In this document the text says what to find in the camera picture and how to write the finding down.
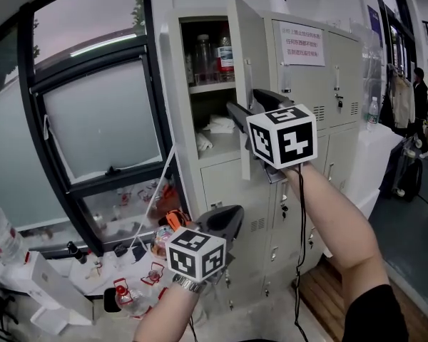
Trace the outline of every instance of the human arm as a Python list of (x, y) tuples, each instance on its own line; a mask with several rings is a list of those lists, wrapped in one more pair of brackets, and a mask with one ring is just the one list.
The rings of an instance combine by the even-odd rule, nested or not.
[(135, 342), (178, 342), (200, 295), (173, 283), (136, 329)]
[[(298, 174), (285, 170), (299, 196)], [(346, 310), (360, 295), (388, 284), (376, 236), (363, 214), (311, 164), (302, 166), (306, 211), (341, 266)]]

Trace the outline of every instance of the tree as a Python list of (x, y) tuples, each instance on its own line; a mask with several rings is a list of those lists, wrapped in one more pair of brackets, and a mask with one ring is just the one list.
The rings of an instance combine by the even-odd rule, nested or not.
[(133, 27), (138, 35), (145, 34), (144, 0), (135, 0), (135, 8), (131, 15), (133, 16)]
[[(38, 26), (38, 20), (34, 21), (34, 29)], [(34, 46), (34, 58), (40, 54), (38, 46)], [(6, 75), (9, 75), (17, 67), (17, 27), (0, 40), (0, 91), (5, 86)]]

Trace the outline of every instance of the wristwatch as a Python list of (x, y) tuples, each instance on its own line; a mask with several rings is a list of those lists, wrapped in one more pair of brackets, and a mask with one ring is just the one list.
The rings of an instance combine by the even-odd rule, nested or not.
[(173, 282), (181, 285), (185, 290), (189, 290), (195, 294), (201, 294), (206, 287), (206, 281), (202, 283), (194, 282), (180, 274), (176, 274), (173, 277)]

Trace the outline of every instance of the gray floor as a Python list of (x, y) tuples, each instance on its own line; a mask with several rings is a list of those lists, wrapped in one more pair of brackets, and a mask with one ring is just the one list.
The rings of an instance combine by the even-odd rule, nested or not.
[[(420, 195), (428, 201), (428, 158)], [(428, 304), (428, 204), (379, 198), (370, 217), (382, 255)]]
[[(195, 331), (200, 342), (238, 342), (255, 338), (265, 338), (278, 342), (303, 341), (294, 325), (293, 308), (295, 300), (288, 291), (233, 311), (217, 313), (206, 318), (203, 313), (194, 315)], [(38, 303), (28, 296), (16, 296), (16, 303), (10, 311), (16, 315), (19, 325), (6, 321), (6, 329), (19, 342), (131, 342), (138, 321), (129, 318), (115, 318), (103, 311), (103, 301), (94, 301), (94, 326), (67, 326), (60, 336), (51, 336), (30, 322), (30, 317), (39, 308)], [(329, 342), (332, 339), (323, 330), (315, 317), (305, 307), (300, 309), (300, 325), (311, 342)], [(193, 334), (188, 329), (180, 342), (193, 342)]]

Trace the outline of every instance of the window frame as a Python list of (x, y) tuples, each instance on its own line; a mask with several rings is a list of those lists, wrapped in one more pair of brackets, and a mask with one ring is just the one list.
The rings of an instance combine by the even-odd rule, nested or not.
[[(35, 0), (24, 4), (19, 12), (0, 26), (0, 40), (12, 26), (17, 25), (17, 62), (19, 70), (19, 85), (27, 124), (31, 133), (42, 168), (70, 222), (79, 233), (83, 242), (78, 242), (79, 248), (86, 252), (90, 249), (101, 256), (104, 252), (112, 251), (115, 245), (122, 243), (130, 246), (132, 238), (112, 242), (102, 242), (97, 234), (98, 228), (93, 216), (84, 202), (84, 197), (99, 194), (119, 187), (129, 186), (139, 182), (159, 178), (172, 147), (170, 126), (165, 111), (163, 88), (158, 67), (157, 48), (153, 30), (151, 0), (143, 0), (145, 16), (145, 35), (96, 48), (77, 57), (57, 61), (35, 73), (33, 57), (33, 22), (34, 13), (55, 0)], [(119, 175), (98, 177), (92, 180), (76, 183), (69, 182), (66, 171), (50, 139), (44, 140), (42, 118), (46, 113), (44, 93), (52, 90), (85, 74), (91, 74), (108, 68), (119, 66), (131, 61), (141, 60), (146, 80), (149, 103), (153, 115), (154, 128), (158, 138), (158, 146), (162, 161), (144, 165), (136, 169), (128, 169)], [(175, 180), (183, 210), (188, 211), (187, 203), (175, 158), (168, 169)], [(151, 240), (152, 232), (145, 232), (141, 239)], [(46, 258), (69, 257), (67, 248), (49, 246), (38, 248)]]
[(397, 19), (394, 12), (383, 2), (377, 0), (382, 17), (382, 25), (384, 28), (385, 41), (387, 42), (387, 62), (397, 67), (394, 62), (394, 50), (392, 42), (392, 26), (398, 31), (398, 34), (404, 41), (404, 48), (407, 49), (407, 55), (403, 57), (406, 60), (404, 67), (406, 67), (406, 77), (409, 81), (412, 80), (412, 64), (415, 62), (417, 65), (417, 52), (415, 48), (415, 37), (412, 29), (412, 20), (410, 18), (409, 8), (406, 0), (396, 0), (399, 10), (399, 15), (402, 22)]

